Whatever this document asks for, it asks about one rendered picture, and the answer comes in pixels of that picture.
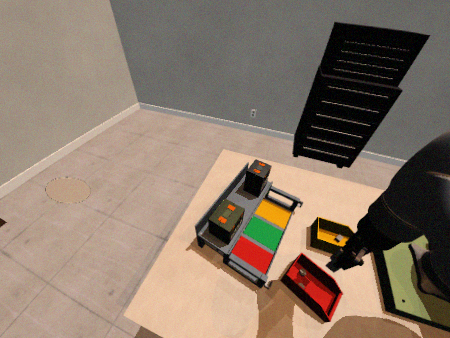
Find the yellow bin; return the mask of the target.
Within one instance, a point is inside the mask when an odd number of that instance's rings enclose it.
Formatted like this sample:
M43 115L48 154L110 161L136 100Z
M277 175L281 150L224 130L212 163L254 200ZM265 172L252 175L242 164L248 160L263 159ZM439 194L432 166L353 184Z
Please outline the yellow bin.
M344 237L339 243L335 240L338 234ZM334 254L353 234L353 230L347 225L317 217L311 225L310 247Z

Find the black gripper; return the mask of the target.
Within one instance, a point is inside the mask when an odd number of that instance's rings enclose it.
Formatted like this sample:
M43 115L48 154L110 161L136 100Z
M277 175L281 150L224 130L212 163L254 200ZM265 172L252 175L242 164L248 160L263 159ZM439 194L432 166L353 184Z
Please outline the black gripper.
M339 269L347 270L357 265L362 266L363 255L373 252L373 249L390 250L400 243L379 232L367 213L357 223L357 231L345 242L346 245L330 256L331 261L326 264L326 267L334 273Z

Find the red bin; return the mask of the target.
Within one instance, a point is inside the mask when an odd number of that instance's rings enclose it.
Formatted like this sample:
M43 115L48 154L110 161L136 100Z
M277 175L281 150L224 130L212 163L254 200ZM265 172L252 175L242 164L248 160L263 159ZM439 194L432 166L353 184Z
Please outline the red bin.
M335 279L302 252L291 266L280 281L325 323L331 322L343 295ZM306 270L305 276L299 274L302 268ZM302 283L307 292L298 283Z

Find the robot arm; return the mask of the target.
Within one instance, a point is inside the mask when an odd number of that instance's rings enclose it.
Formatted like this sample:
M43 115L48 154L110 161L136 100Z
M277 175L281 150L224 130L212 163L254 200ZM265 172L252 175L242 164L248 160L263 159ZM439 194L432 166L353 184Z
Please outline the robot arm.
M429 250L408 245L417 287L450 303L450 130L399 169L369 206L368 216L379 232L397 242L426 237Z

